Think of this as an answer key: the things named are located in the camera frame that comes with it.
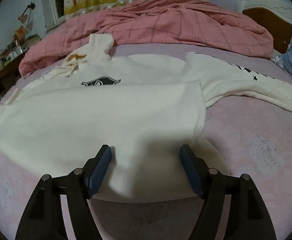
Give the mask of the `pink bed sheet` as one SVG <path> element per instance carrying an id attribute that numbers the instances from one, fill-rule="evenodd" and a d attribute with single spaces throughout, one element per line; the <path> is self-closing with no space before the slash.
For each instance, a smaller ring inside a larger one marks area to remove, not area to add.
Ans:
<path id="1" fill-rule="evenodd" d="M 278 239 L 292 233 L 292 113 L 248 97 L 228 96 L 208 108 L 204 127 L 231 174 L 248 173 L 263 196 Z M 0 153 L 0 230 L 15 237 L 38 180 Z M 106 239 L 185 239 L 196 198 L 152 204 L 94 200 Z"/>

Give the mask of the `white zip hoodie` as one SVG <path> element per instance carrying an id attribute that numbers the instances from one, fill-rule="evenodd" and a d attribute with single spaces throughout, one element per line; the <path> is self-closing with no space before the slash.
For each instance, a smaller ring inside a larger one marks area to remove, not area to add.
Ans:
<path id="1" fill-rule="evenodd" d="M 250 96 L 292 112 L 292 85 L 188 52 L 110 57 L 110 34 L 91 35 L 55 67 L 0 104 L 0 152 L 37 175 L 63 176 L 115 152 L 98 198 L 126 203 L 188 198 L 179 159 L 189 144 L 209 167 L 228 174 L 207 141 L 206 109 L 230 95 Z"/>

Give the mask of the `pink desk lamp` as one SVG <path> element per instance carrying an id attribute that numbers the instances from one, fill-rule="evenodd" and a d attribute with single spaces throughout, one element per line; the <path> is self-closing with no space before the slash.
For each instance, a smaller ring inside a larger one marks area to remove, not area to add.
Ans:
<path id="1" fill-rule="evenodd" d="M 22 15 L 17 17 L 17 20 L 20 21 L 21 23 L 25 23 L 28 18 L 27 12 L 31 12 L 34 9 L 35 9 L 35 3 L 31 2 L 29 5 L 27 5 Z"/>

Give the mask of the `dark wooden desk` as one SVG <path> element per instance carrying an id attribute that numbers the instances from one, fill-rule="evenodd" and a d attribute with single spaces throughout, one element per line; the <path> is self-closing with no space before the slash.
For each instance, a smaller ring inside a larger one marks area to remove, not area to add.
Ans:
<path id="1" fill-rule="evenodd" d="M 0 65 L 0 101 L 6 92 L 21 78 L 19 65 L 24 57 L 25 53 L 17 56 L 6 66 Z"/>

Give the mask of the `window frame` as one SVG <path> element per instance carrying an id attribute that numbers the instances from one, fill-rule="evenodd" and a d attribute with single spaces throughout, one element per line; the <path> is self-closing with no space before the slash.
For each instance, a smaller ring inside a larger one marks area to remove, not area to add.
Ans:
<path id="1" fill-rule="evenodd" d="M 64 0 L 41 0 L 45 28 L 47 31 L 56 28 L 65 21 Z"/>

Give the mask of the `white carved headboard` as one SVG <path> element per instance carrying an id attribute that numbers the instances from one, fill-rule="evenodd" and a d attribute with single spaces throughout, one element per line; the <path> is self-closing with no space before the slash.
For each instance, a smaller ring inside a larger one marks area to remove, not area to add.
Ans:
<path id="1" fill-rule="evenodd" d="M 266 28 L 273 37 L 273 48 L 287 52 L 292 38 L 292 3 L 281 0 L 249 0 L 237 4 L 242 13 Z"/>

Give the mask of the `pink plaid quilt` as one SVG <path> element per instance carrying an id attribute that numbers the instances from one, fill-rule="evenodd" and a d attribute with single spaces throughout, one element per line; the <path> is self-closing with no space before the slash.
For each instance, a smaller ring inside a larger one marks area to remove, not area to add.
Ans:
<path id="1" fill-rule="evenodd" d="M 264 58 L 273 53 L 272 35 L 244 14 L 206 0 L 139 0 L 67 20 L 30 47 L 19 64 L 21 76 L 57 62 L 91 34 L 111 34 L 115 45 L 190 44 Z"/>

